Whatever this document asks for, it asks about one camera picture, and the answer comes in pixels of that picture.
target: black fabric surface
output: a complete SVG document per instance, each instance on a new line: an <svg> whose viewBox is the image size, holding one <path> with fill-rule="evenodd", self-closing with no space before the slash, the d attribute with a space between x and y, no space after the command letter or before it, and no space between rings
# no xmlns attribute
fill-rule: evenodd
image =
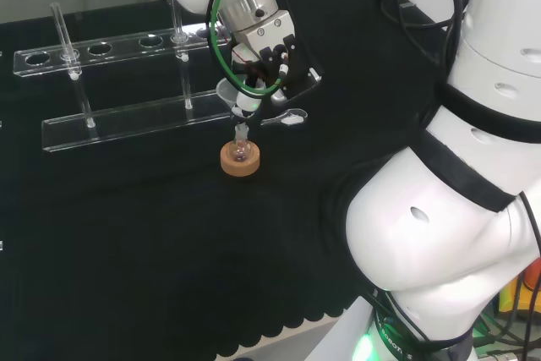
<svg viewBox="0 0 541 361"><path fill-rule="evenodd" d="M15 77L12 56L57 43L52 19L0 25L0 359L206 361L351 304L362 279L327 217L406 145L436 69L372 0L291 3L326 76L298 103L304 126L251 132L262 165L243 181L220 169L223 121L43 152L41 121L78 112L71 84ZM155 2L67 21L80 41L170 14ZM218 70L195 60L194 88L210 89ZM86 69L90 103L176 95L176 69L174 56Z"/></svg>

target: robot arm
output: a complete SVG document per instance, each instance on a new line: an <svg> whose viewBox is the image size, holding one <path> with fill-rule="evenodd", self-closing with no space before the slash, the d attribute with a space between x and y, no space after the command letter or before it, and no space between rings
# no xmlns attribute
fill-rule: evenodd
<svg viewBox="0 0 541 361"><path fill-rule="evenodd" d="M178 1L188 11L197 14L204 14L210 2L210 0ZM272 78L289 75L287 76L289 82L292 82L291 78L294 77L310 78L309 69L303 67L302 63L296 63L298 53L292 52L297 49L292 17L288 11L278 8L276 0L220 0L218 12L223 24L237 42L237 46L233 49L233 61L245 68L248 66L258 68L247 69L249 77L244 81L245 87L235 85L239 93L233 113L239 118L249 118L253 115L260 106L261 94L269 95L275 92L277 97L272 100L276 104L278 101L287 100L282 93L286 90L283 87L281 89L273 86L275 83ZM232 80L231 75L228 79L232 84L236 82ZM287 96L295 96L307 88L309 89L304 84L287 85L289 92ZM262 91L260 94L250 92L249 89Z"/></svg>

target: hole in rack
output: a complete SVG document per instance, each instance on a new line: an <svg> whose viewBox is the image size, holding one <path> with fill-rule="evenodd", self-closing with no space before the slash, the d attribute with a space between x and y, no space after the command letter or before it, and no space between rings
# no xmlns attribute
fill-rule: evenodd
<svg viewBox="0 0 541 361"><path fill-rule="evenodd" d="M214 29L214 32L216 33L216 35L218 35L218 30ZM195 32L195 34L199 38L204 38L205 40L209 38L209 33L210 33L210 29L199 29Z"/></svg>
<svg viewBox="0 0 541 361"><path fill-rule="evenodd" d="M154 36L149 34L148 37L141 38L139 44L144 48L155 48L163 43L163 39L160 36Z"/></svg>
<svg viewBox="0 0 541 361"><path fill-rule="evenodd" d="M43 65L48 63L51 59L51 56L47 52L38 52L37 54L32 54L26 57L25 62L33 67Z"/></svg>
<svg viewBox="0 0 541 361"><path fill-rule="evenodd" d="M422 210L420 210L419 208L415 207L415 206L412 206L410 208L410 211L412 212L412 215L413 217L415 217L415 219L419 220L420 222L423 222L423 223L430 223L430 219L428 216L426 216L426 213L424 213Z"/></svg>
<svg viewBox="0 0 541 361"><path fill-rule="evenodd" d="M96 44L95 46L89 46L88 53L96 57L107 55L112 50L112 45L106 42Z"/></svg>

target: yellow object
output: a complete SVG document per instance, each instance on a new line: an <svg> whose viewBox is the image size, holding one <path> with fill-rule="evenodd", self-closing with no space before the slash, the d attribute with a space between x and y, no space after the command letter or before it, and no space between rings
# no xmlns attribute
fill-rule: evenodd
<svg viewBox="0 0 541 361"><path fill-rule="evenodd" d="M499 310L501 313L507 313L513 310L517 280L518 278L513 279L500 292ZM522 285L518 301L519 310L528 311L530 309L530 300L532 300L532 293L532 291ZM536 300L535 311L537 313L541 313L541 295L538 295L538 298Z"/></svg>

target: green led light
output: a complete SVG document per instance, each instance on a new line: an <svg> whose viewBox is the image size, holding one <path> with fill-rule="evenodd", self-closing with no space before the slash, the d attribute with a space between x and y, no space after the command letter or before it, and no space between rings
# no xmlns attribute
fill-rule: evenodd
<svg viewBox="0 0 541 361"><path fill-rule="evenodd" d="M374 347L370 341L370 336L365 334L357 343L352 361L369 361L372 358Z"/></svg>

